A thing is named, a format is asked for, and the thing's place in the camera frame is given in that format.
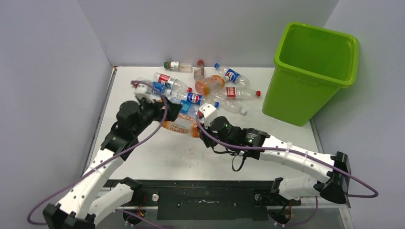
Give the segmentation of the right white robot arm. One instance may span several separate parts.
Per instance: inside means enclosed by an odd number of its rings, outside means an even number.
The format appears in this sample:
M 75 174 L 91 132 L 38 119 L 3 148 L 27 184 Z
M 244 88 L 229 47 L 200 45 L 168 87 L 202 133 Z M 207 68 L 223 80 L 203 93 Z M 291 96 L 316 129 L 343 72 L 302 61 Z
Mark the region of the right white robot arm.
M 351 168 L 343 152 L 333 155 L 308 151 L 254 129 L 233 126 L 224 116 L 217 117 L 205 126 L 197 121 L 200 139 L 207 148 L 225 147 L 225 153 L 247 158 L 279 163 L 302 172 L 302 177 L 276 178 L 270 198 L 276 204 L 301 197 L 320 196 L 335 203 L 346 204 Z

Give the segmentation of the large orange crushed bottle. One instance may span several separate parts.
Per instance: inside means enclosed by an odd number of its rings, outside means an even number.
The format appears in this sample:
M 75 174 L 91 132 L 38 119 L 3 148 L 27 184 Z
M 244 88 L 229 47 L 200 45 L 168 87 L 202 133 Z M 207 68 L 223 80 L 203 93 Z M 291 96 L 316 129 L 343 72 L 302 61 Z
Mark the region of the large orange crushed bottle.
M 175 121 L 165 121 L 162 127 L 176 133 L 187 135 L 189 137 L 199 137 L 196 120 L 186 114 L 178 114 Z

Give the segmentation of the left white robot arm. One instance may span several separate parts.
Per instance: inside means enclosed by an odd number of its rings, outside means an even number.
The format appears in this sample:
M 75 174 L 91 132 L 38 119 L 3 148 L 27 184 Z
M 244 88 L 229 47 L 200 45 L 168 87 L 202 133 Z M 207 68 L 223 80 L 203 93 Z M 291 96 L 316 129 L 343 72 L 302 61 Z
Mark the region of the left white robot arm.
M 106 135 L 96 157 L 82 178 L 70 187 L 57 204 L 43 210 L 50 229 L 94 229 L 118 207 L 128 203 L 137 205 L 142 200 L 142 184 L 129 177 L 101 197 L 99 191 L 110 176 L 141 145 L 138 136 L 154 121 L 175 121 L 182 108 L 163 98 L 161 101 L 139 97 L 122 103 L 117 121 Z

